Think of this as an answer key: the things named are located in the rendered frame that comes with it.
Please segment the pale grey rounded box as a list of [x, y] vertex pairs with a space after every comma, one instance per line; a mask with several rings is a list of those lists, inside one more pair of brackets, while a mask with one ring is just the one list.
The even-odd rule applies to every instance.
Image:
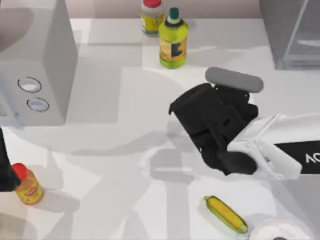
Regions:
[[263, 80], [255, 75], [249, 75], [220, 67], [209, 67], [205, 79], [214, 85], [230, 87], [249, 93], [260, 93], [264, 89]]

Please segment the yellow-green bottle with green cap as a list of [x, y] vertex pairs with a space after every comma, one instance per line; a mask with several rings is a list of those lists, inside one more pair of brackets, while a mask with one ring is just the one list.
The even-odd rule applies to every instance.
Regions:
[[159, 60], [168, 69], [181, 67], [187, 58], [189, 26], [180, 17], [177, 7], [171, 7], [159, 26]]

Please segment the yellow corn cob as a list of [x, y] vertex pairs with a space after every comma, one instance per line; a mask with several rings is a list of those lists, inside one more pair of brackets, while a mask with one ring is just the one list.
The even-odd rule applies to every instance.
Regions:
[[245, 220], [240, 217], [224, 201], [216, 196], [204, 196], [205, 205], [223, 224], [238, 234], [246, 234], [249, 227]]

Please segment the white bottle with red cap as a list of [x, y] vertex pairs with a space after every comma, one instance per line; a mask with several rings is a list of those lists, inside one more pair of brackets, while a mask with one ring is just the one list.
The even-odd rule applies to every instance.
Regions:
[[162, 0], [141, 0], [140, 19], [141, 30], [144, 34], [158, 36], [159, 27], [164, 21]]

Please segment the grey cabinet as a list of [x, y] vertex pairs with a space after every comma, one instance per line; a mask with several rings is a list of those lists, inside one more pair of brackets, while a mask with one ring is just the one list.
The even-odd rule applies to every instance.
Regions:
[[276, 70], [320, 70], [320, 0], [259, 0]]

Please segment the microwave knob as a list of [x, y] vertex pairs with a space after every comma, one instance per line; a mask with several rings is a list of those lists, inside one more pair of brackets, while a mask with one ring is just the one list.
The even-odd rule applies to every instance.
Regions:
[[18, 79], [17, 85], [27, 93], [37, 93], [42, 89], [42, 84], [37, 79], [30, 76]]
[[42, 98], [29, 99], [26, 104], [31, 110], [36, 112], [45, 112], [50, 107], [49, 103]]

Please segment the pale microwave oven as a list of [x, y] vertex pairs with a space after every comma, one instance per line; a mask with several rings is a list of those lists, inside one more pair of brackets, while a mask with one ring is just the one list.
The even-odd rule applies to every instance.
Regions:
[[[60, 126], [67, 116], [78, 59], [65, 0], [0, 0], [0, 126]], [[37, 79], [26, 92], [18, 79]], [[27, 100], [49, 103], [44, 112]]]

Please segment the orange bottle with red cap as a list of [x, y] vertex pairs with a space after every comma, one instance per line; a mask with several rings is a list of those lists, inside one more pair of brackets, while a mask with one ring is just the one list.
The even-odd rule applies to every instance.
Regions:
[[13, 164], [12, 169], [20, 180], [20, 185], [15, 189], [20, 201], [25, 205], [34, 205], [40, 202], [44, 196], [44, 189], [35, 174], [22, 163]]

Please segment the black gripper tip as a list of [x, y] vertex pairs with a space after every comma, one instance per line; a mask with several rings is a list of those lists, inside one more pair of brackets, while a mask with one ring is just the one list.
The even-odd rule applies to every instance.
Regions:
[[10, 163], [3, 130], [0, 127], [0, 192], [13, 192], [21, 184]]

